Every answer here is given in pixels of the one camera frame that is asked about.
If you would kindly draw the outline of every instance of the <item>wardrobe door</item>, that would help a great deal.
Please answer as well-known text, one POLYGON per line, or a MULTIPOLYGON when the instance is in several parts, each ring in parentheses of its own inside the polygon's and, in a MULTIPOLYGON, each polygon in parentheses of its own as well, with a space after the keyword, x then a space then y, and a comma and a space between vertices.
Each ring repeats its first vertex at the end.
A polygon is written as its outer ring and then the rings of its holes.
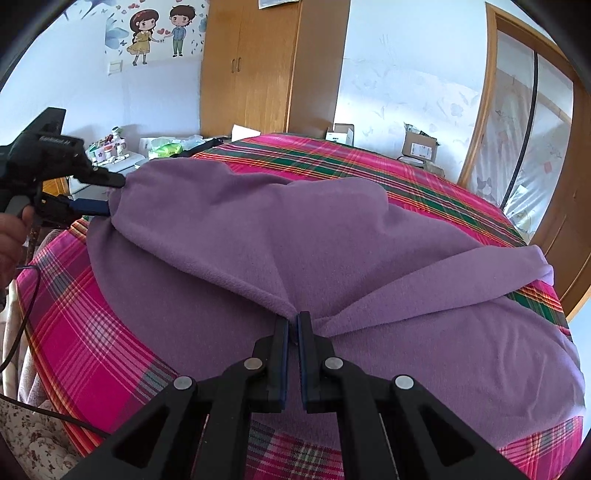
POLYGON ((243 0, 236 123, 262 133, 285 131, 300 4, 259 10, 258 0, 243 0))
POLYGON ((200 133, 228 135, 236 121, 238 39, 245 0, 211 0, 201 73, 200 133))

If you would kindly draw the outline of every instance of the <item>human hand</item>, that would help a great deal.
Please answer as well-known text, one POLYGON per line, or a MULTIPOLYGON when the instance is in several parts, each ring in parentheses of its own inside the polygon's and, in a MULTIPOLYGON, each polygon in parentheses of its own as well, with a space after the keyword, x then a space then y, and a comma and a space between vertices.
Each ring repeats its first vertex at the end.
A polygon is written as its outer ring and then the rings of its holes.
POLYGON ((8 287, 14 278, 21 261, 22 245, 33 225, 34 213, 30 205, 22 211, 22 220, 0 213, 0 288, 8 287))

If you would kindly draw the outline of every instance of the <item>plaid bed sheet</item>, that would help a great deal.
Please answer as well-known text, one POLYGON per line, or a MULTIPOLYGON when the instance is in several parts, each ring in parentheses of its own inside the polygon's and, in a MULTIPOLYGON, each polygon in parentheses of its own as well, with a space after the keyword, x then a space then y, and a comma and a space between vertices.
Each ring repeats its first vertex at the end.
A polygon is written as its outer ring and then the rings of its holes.
MULTIPOLYGON (((453 223, 484 245, 517 247, 521 237, 502 212, 445 180, 389 158, 331 142, 264 135, 198 155, 223 161, 239 173, 269 172, 291 179, 371 179, 391 203, 453 223)), ((115 316, 100 293, 86 250, 84 221, 40 251, 42 282, 27 330, 39 375, 56 409, 114 432, 176 376, 115 316)), ((35 272, 18 279, 21 309, 33 294, 35 272)), ((538 281, 509 295, 570 337, 554 290, 538 281)), ((66 429, 84 455, 95 435, 66 429)), ((531 479, 554 480, 582 441, 576 417, 501 449, 531 479)), ((253 422, 246 479, 344 478, 340 453, 286 436, 253 422)))

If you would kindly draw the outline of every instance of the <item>plastic bag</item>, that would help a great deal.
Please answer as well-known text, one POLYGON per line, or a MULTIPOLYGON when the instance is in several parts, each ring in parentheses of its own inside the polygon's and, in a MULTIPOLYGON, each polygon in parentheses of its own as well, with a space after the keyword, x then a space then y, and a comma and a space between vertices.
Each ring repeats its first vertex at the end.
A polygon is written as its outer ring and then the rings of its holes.
POLYGON ((191 150, 192 148, 195 148, 203 143, 205 143, 205 140, 201 135, 193 135, 192 137, 186 138, 185 140, 181 140, 183 150, 191 150))
POLYGON ((148 152, 148 158, 152 160, 153 158, 168 158, 171 155, 175 155, 177 153, 181 153, 183 151, 183 146, 180 143, 169 143, 166 145, 162 145, 161 147, 155 148, 148 152))
POLYGON ((181 143, 181 140, 179 138, 172 138, 172 137, 153 138, 150 141, 150 144, 148 146, 148 150, 156 150, 160 147, 163 147, 163 146, 171 144, 171 143, 181 143))

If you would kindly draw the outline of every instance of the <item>cardboard box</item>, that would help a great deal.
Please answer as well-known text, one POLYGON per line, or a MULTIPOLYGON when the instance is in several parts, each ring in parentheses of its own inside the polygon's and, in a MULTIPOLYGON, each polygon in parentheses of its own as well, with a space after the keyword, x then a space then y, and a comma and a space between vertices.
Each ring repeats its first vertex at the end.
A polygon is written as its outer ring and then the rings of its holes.
POLYGON ((355 141, 355 126, 353 124, 335 124, 332 130, 326 132, 326 139, 352 147, 355 141))
POLYGON ((445 172, 443 171, 443 169, 441 167, 438 167, 431 161, 425 160, 423 162, 423 169, 425 171, 428 171, 429 173, 437 175, 438 177, 441 177, 443 179, 445 178, 445 172))
POLYGON ((437 155, 437 138, 407 131, 402 154, 406 157, 434 162, 437 155))

